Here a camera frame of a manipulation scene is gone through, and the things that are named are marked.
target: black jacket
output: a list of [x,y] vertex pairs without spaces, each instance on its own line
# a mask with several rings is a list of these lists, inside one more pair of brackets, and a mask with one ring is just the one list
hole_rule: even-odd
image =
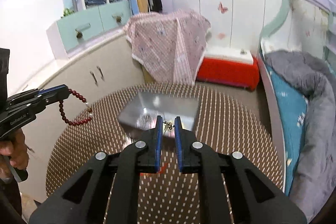
[[[0,111],[7,100],[8,62],[9,50],[0,48]],[[21,196],[17,182],[12,179],[6,184],[0,179],[0,222],[24,224],[21,215]]]

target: mint green drawer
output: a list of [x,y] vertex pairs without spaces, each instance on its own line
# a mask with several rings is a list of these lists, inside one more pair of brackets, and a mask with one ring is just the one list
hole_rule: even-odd
[[[101,5],[99,11],[104,31],[125,25],[131,16],[127,0]],[[121,16],[120,23],[116,21],[117,16]]]
[[[98,7],[63,17],[57,21],[57,26],[66,51],[104,32]],[[83,33],[82,38],[76,37],[76,30]]]

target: red bead bracelet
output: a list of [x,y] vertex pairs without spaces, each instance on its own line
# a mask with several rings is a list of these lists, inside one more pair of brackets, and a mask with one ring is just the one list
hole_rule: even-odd
[[69,89],[69,92],[73,95],[73,96],[76,96],[76,98],[78,98],[79,100],[81,100],[83,103],[86,104],[86,110],[87,112],[89,113],[89,117],[84,119],[84,120],[81,120],[79,122],[77,121],[69,121],[67,119],[67,117],[65,116],[65,112],[64,112],[64,109],[63,109],[63,100],[59,101],[59,111],[61,113],[61,116],[62,116],[62,120],[67,123],[68,125],[70,126],[79,126],[81,124],[85,124],[85,123],[88,123],[89,121],[92,120],[92,117],[93,117],[93,114],[92,114],[92,108],[89,106],[89,104],[86,102],[86,99],[80,95],[77,91],[75,90],[72,90],[72,89]]

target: gray blanket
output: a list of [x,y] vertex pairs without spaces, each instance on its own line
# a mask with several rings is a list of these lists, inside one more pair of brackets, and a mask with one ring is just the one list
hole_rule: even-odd
[[336,78],[324,61],[306,52],[271,52],[265,62],[309,98],[305,145],[289,195],[309,222],[336,185]]

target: cabinet door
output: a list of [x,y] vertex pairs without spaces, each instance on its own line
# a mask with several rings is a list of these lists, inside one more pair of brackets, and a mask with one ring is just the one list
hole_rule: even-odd
[[[95,84],[90,74],[89,63],[90,55],[72,64],[44,88],[65,84],[82,94],[89,103],[96,101],[102,96],[103,87]],[[73,120],[84,109],[85,104],[75,96],[70,95],[64,101],[64,111],[69,120]],[[35,151],[36,156],[48,163],[53,147],[66,126],[61,119],[58,104],[49,105],[37,114],[35,121],[24,126],[26,144]]]
[[132,47],[125,36],[92,53],[91,68],[104,83],[105,94],[144,83],[142,68],[132,58]]
[[[104,31],[98,7],[63,17],[57,21],[57,26],[66,51]],[[82,38],[76,37],[76,30],[83,34]]]
[[34,200],[42,203],[47,198],[45,190],[45,179],[48,162],[44,162],[30,151],[28,151],[28,154],[28,179],[18,184],[19,189],[21,193],[27,194]]

